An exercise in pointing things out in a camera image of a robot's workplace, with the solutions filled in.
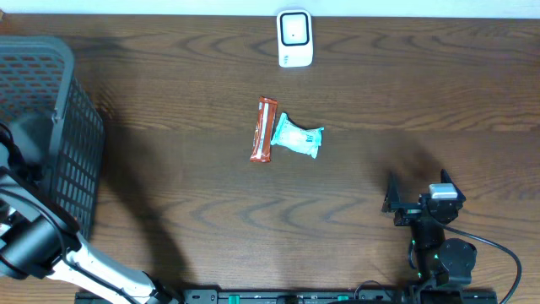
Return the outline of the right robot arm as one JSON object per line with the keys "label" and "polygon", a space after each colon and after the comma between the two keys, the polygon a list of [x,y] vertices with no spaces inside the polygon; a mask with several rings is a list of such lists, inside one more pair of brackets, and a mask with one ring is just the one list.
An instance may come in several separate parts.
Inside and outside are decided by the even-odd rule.
{"label": "right robot arm", "polygon": [[381,210],[394,214],[395,226],[408,226],[412,232],[411,249],[419,272],[415,291],[457,288],[472,282],[476,247],[459,238],[446,238],[445,229],[457,218],[466,197],[440,172],[440,182],[429,185],[415,203],[401,200],[397,179],[390,175]]}

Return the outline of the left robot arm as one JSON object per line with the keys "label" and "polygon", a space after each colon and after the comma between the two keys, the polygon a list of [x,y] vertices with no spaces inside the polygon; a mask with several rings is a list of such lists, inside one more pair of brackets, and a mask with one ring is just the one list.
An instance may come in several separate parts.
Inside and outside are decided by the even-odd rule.
{"label": "left robot arm", "polygon": [[77,285],[111,303],[182,303],[183,296],[90,245],[77,221],[29,183],[30,170],[1,125],[1,275]]}

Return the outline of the mint green wipes packet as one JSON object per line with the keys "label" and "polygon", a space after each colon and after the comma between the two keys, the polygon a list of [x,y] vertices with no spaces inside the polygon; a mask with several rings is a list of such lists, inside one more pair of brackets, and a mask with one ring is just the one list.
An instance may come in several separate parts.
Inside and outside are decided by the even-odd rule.
{"label": "mint green wipes packet", "polygon": [[296,153],[309,155],[315,159],[318,155],[318,149],[321,146],[323,131],[324,127],[314,129],[300,128],[289,120],[286,112],[283,112],[271,139],[271,145],[280,145]]}

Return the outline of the orange snack bar wrapper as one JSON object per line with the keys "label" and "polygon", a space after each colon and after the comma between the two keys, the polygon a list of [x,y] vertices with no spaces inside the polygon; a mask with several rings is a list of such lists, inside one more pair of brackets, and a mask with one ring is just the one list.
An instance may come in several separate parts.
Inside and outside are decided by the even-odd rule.
{"label": "orange snack bar wrapper", "polygon": [[277,109],[276,100],[264,96],[259,98],[250,162],[268,163],[271,161],[271,139]]}

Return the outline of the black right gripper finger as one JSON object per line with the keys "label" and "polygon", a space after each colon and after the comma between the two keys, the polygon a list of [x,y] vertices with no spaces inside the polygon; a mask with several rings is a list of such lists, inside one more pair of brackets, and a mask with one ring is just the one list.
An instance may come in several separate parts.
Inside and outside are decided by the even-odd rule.
{"label": "black right gripper finger", "polygon": [[390,173],[387,180],[386,195],[381,207],[383,213],[395,212],[400,204],[400,196],[397,187],[397,179]]}
{"label": "black right gripper finger", "polygon": [[459,187],[452,181],[450,174],[445,169],[442,169],[440,171],[440,183],[452,183],[458,192],[458,197],[456,199],[444,199],[444,200],[456,200],[456,201],[461,201],[462,203],[467,200],[466,196],[459,189]]}

